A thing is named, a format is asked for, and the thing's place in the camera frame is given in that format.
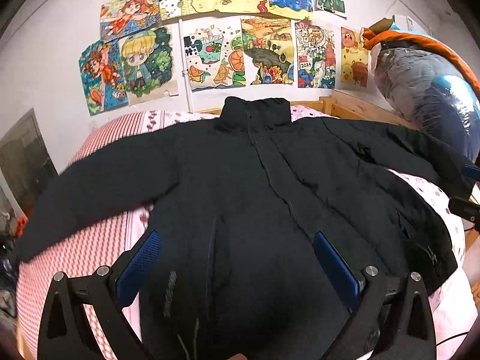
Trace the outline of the vacuum bag of clothes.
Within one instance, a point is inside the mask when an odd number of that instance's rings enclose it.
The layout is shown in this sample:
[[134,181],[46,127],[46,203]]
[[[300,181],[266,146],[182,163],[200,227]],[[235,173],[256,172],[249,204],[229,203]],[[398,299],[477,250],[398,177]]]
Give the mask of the vacuum bag of clothes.
[[451,47],[408,16],[383,18],[361,32],[375,86],[410,124],[479,157],[479,80]]

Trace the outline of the red checkered bedding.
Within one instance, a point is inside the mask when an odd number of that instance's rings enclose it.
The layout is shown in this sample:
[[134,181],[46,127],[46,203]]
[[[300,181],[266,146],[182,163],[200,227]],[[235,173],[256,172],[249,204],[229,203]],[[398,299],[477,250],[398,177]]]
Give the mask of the red checkered bedding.
[[[71,162],[122,137],[154,132],[162,125],[163,115],[158,111],[120,116],[92,132]],[[148,210],[141,207],[103,220],[19,265],[17,312],[24,353],[38,357],[41,315],[53,275],[62,271],[69,277],[78,277],[90,275],[102,265],[111,266],[143,234],[148,216]]]

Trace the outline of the cluttered storage shelf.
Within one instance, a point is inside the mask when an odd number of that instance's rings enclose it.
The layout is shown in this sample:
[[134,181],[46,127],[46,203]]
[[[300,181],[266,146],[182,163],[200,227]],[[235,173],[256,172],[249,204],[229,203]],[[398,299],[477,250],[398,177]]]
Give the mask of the cluttered storage shelf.
[[11,320],[17,317],[16,288],[19,279],[18,263],[11,261],[17,236],[15,211],[1,191],[1,314]]

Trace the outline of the yellow bears drawing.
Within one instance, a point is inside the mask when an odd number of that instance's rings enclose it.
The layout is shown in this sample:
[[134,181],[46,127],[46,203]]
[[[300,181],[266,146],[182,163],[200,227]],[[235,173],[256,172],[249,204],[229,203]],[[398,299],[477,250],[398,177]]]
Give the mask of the yellow bears drawing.
[[368,50],[360,34],[341,27],[341,82],[366,88],[368,84]]

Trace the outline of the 2024 dragon drawing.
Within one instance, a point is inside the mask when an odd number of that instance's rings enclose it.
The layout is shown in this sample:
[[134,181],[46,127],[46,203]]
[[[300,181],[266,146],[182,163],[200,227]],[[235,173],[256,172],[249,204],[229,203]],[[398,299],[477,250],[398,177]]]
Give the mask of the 2024 dragon drawing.
[[336,82],[335,34],[328,28],[295,23],[298,87],[333,89]]

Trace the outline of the landscape tree drawing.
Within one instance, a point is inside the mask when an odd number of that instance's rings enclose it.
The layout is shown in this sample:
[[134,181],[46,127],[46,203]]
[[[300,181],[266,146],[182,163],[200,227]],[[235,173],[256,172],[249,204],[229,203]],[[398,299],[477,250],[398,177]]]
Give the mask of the landscape tree drawing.
[[243,50],[255,71],[253,85],[291,85],[295,47],[290,19],[241,17]]

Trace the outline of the orange girl drawing lower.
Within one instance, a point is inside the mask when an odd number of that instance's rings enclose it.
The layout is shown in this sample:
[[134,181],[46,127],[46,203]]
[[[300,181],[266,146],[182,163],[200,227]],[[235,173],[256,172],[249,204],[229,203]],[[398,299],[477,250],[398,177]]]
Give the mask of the orange girl drawing lower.
[[128,105],[117,41],[96,41],[81,53],[78,63],[90,116]]

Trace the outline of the blond boy drawing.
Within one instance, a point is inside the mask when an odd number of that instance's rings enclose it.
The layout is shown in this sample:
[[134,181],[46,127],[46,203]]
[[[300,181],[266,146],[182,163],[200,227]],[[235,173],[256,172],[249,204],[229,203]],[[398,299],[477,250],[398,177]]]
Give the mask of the blond boy drawing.
[[142,30],[119,41],[128,104],[178,94],[170,26]]

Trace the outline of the drink and oranges drawing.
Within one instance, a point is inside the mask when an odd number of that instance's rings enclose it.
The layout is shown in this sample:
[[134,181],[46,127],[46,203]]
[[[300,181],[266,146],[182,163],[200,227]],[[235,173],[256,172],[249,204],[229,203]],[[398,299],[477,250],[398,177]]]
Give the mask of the drink and oranges drawing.
[[192,19],[181,29],[187,77],[193,92],[246,85],[239,17]]

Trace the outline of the red hair girl drawing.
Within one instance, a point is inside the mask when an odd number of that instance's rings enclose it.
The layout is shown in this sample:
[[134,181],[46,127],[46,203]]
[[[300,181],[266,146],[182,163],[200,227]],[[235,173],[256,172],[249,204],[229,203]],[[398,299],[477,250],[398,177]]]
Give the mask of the red hair girl drawing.
[[159,22],[159,0],[112,0],[101,6],[100,39],[114,41]]

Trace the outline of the white wall pipe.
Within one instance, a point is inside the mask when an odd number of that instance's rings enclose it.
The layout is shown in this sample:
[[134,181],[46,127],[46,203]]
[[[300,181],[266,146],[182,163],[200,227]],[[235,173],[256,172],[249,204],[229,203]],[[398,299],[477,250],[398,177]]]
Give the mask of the white wall pipe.
[[192,102],[190,78],[188,73],[188,63],[186,61],[186,55],[185,55],[185,42],[184,42],[184,36],[182,32],[182,24],[183,24],[183,19],[179,18],[178,32],[180,36],[180,47],[181,47],[181,63],[182,63],[181,75],[185,84],[185,96],[187,101],[188,112],[193,113],[194,108],[193,108],[193,102]]

